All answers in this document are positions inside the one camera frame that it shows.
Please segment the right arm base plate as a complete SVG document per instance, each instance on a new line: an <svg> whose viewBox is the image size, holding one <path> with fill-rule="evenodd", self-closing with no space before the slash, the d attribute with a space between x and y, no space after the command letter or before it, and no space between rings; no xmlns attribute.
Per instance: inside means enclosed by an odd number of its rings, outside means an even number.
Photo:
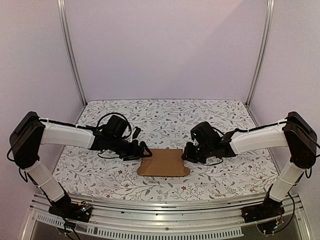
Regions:
<svg viewBox="0 0 320 240"><path fill-rule="evenodd" d="M256 225L263 235L273 235L280 225L284 223L285 209L283 202L275 201L266 195L263 202L241 209L241 216L245 223L259 222Z"/></svg>

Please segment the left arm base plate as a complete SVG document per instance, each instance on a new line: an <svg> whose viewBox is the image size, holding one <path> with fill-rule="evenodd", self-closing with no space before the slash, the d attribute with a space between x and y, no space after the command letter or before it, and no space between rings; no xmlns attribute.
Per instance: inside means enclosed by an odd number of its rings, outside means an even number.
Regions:
<svg viewBox="0 0 320 240"><path fill-rule="evenodd" d="M64 196L56 202L52 201L48 212L63 219L88 223L91 218L92 210L93 206L90 203L85 201L73 203L69 196Z"/></svg>

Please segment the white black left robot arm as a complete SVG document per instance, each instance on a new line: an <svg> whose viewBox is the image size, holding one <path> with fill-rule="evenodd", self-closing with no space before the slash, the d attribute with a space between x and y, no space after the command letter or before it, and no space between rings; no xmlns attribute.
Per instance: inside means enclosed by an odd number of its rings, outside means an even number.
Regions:
<svg viewBox="0 0 320 240"><path fill-rule="evenodd" d="M74 205L64 188L41 162L42 145L62 145L85 148L91 151L112 151L123 161L150 158L153 153L144 141L136 138L140 129L132 129L127 118L117 112L107 114L109 120L95 126L81 126L41 118L28 112L9 137L7 159L24 171L24 181L31 179L42 190L51 206L63 217L74 213Z"/></svg>

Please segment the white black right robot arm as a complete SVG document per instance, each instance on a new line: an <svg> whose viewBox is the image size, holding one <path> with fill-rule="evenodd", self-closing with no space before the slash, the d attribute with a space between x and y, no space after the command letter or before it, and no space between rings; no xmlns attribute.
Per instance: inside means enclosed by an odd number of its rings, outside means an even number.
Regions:
<svg viewBox="0 0 320 240"><path fill-rule="evenodd" d="M320 148L316 132L295 111L271 124L222 133L207 121L190 131L191 141L186 144L181 158L191 163L205 164L208 158L232 158L247 152L287 147L290 159L279 177L269 188L265 202L259 206L262 218L269 218L307 169L316 163Z"/></svg>

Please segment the brown cardboard box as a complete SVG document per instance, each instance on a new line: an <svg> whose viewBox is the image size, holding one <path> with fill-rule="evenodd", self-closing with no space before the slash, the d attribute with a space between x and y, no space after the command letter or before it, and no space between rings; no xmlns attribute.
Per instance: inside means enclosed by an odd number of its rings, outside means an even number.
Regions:
<svg viewBox="0 0 320 240"><path fill-rule="evenodd" d="M144 157L137 169L143 177L186 177L191 170L184 165L182 149L151 149L152 156Z"/></svg>

